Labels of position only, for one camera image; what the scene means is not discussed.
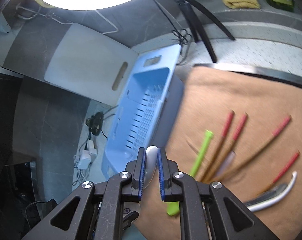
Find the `white cable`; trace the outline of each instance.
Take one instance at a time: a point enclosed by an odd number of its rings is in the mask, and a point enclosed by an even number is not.
[[[29,9],[29,8],[25,8],[25,7],[21,6],[20,4],[18,4],[18,5],[15,7],[16,10],[19,9],[19,8],[21,8],[21,9],[23,9],[23,10],[26,10],[26,11],[29,11],[29,12],[36,13],[36,11],[33,11],[33,10]],[[44,16],[44,17],[46,17],[46,18],[48,17],[48,15],[41,14],[41,13],[39,13],[38,15]],[[73,24],[73,22],[70,22],[70,23],[63,23],[63,22],[60,22],[58,19],[55,19],[55,18],[53,18],[53,17],[50,17],[50,19],[52,19],[52,20],[58,22],[59,24],[63,24],[63,25]]]
[[[83,170],[79,169],[78,168],[78,163],[77,163],[77,160],[76,160],[76,156],[74,155],[73,156],[73,161],[74,161],[74,166],[75,168],[78,170],[77,172],[80,172],[80,175],[83,177],[83,180],[78,180],[78,183],[82,183],[83,181],[85,180],[88,180],[89,176],[90,176],[90,165],[88,166],[88,168],[85,170],[85,174],[83,173]]]
[[[162,4],[160,4],[157,0],[154,0],[158,5],[160,5],[161,7],[162,7],[162,9],[164,9],[166,12],[167,12],[167,14],[169,14],[176,22],[177,22],[177,24],[181,27],[181,29],[184,29],[183,27],[182,27],[182,25],[178,22],[178,20],[177,19],[175,19],[174,17],[173,17],[173,15],[172,14],[170,14],[170,12],[162,5]]]
[[[94,11],[115,28],[115,31],[105,32],[105,33],[102,33],[102,34],[117,33],[118,32],[118,27],[115,26],[115,24],[113,22],[111,22],[108,18],[104,17],[98,10],[94,10]]]
[[[276,196],[274,198],[271,198],[271,199],[268,199],[266,201],[263,201],[261,203],[255,204],[255,205],[248,206],[248,209],[251,210],[252,212],[256,212],[256,211],[259,211],[259,210],[271,207],[274,204],[276,204],[279,201],[281,201],[291,191],[291,189],[293,188],[294,183],[295,183],[295,181],[297,179],[297,174],[298,173],[296,171],[292,172],[292,179],[291,179],[290,183],[285,188],[285,190],[282,193],[280,193],[278,196]]]

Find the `black cable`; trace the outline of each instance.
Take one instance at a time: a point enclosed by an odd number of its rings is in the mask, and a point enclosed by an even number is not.
[[[77,174],[76,174],[76,181],[73,181],[73,183],[72,183],[72,186],[73,186],[73,187],[79,182],[80,174],[81,174],[81,170],[78,169],[77,167],[75,167],[75,168],[78,170],[78,172],[77,172]]]
[[[30,222],[29,222],[29,219],[28,219],[27,210],[28,210],[28,208],[29,208],[30,206],[32,206],[32,205],[34,205],[34,204],[38,204],[38,203],[47,203],[47,201],[35,201],[35,202],[32,202],[32,203],[28,204],[28,205],[26,206],[26,208],[25,208],[25,218],[26,218],[26,221],[27,221],[27,223],[28,223],[28,225],[29,225],[30,230],[31,230],[31,226],[30,226]]]
[[[174,28],[174,30],[172,30],[171,32],[177,37],[177,41],[179,42],[179,44],[181,46],[181,53],[182,53],[183,46],[188,45],[188,48],[186,49],[186,52],[185,52],[185,55],[184,55],[183,59],[178,63],[178,65],[180,65],[187,58],[187,55],[188,55],[188,52],[189,52],[189,49],[190,49],[190,43],[192,42],[193,37],[190,33],[188,33],[188,31],[186,29],[181,29],[180,31],[178,31],[178,29],[175,27],[175,25],[170,20],[170,18],[162,10],[160,4],[156,0],[153,0],[153,1],[155,2],[156,6],[159,8],[161,13],[168,19],[168,21],[170,22],[170,24]]]
[[[102,129],[101,129],[101,132],[103,133],[103,130],[102,130]],[[103,135],[104,135],[104,137],[105,137],[106,139],[108,139],[107,136],[106,136],[104,133],[103,133]]]
[[[174,30],[179,33],[178,29],[175,27],[175,25],[173,24],[173,22],[170,20],[170,18],[165,14],[165,12],[162,10],[162,8],[160,7],[160,5],[158,4],[158,2],[156,0],[153,0],[156,4],[156,6],[159,8],[159,10],[163,13],[163,15],[168,19],[168,21],[170,22],[170,24],[172,25],[172,27],[174,28]]]
[[[114,108],[117,108],[118,106],[116,105],[116,106],[113,106],[113,107],[111,107],[110,109],[108,109],[104,114],[107,114],[108,112],[110,112],[111,110],[113,110]]]
[[[106,118],[104,118],[103,120],[106,120],[106,119],[108,119],[108,118],[110,118],[110,117],[112,117],[112,116],[114,116],[115,114],[111,114],[111,115],[108,115]]]

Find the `blue plastic basket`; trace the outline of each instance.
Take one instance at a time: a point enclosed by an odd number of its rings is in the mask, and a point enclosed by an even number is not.
[[[140,55],[119,100],[105,146],[102,172],[106,179],[125,170],[148,147],[162,110],[180,53],[172,45]]]

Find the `brown cloth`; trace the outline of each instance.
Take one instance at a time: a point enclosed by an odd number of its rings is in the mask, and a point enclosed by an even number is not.
[[[205,130],[213,131],[215,137],[196,177],[199,179],[230,109],[235,112],[235,118],[222,151],[230,143],[242,114],[249,115],[235,147],[232,167],[249,158],[288,114],[292,116],[285,130],[258,158],[222,182],[241,201],[247,201],[266,187],[299,150],[301,156],[277,183],[288,183],[296,170],[298,176],[292,191],[278,204],[255,212],[281,240],[293,240],[302,229],[302,89],[207,67],[194,68],[186,82],[179,115],[166,147],[167,157],[188,173],[197,156],[189,144],[199,149]],[[166,203],[161,202],[159,180],[155,176],[145,189],[141,214],[135,223],[148,240],[180,239],[180,219],[169,217],[166,207]]]

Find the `floor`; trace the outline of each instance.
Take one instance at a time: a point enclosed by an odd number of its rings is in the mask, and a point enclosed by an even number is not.
[[[92,115],[95,115],[97,112],[105,113],[108,109],[110,109],[110,106],[108,106],[106,104],[102,104],[102,103],[94,101],[94,100],[90,101],[89,106],[87,108],[86,117],[83,121],[82,131],[81,131],[81,135],[80,135],[80,139],[79,139],[77,152],[79,151],[80,146],[86,141],[86,139],[88,137],[88,126],[85,124],[85,120],[87,118],[90,118]],[[102,130],[106,135],[108,134],[110,124],[111,124],[111,122],[106,120],[102,126]],[[104,147],[106,144],[106,138],[103,136],[102,133],[100,133],[99,136],[93,136],[92,139],[94,141],[95,146],[97,147],[98,155],[97,155],[97,158],[90,165],[90,173],[88,174],[86,179],[89,181],[92,181],[93,183],[96,184],[96,183],[106,181],[104,175],[102,174],[102,170],[101,170],[102,157],[103,157]],[[78,173],[78,170],[74,169],[73,181],[77,181],[77,173]],[[80,185],[80,182],[77,182],[76,184],[74,184],[72,189],[75,190],[79,185]]]
[[[73,156],[90,99],[25,77],[13,128],[13,150],[37,158],[41,200],[72,192]]]
[[[34,201],[30,163],[4,167],[0,175],[0,240],[21,240],[29,231],[25,208]],[[39,220],[36,206],[30,206],[29,223],[33,226]]]

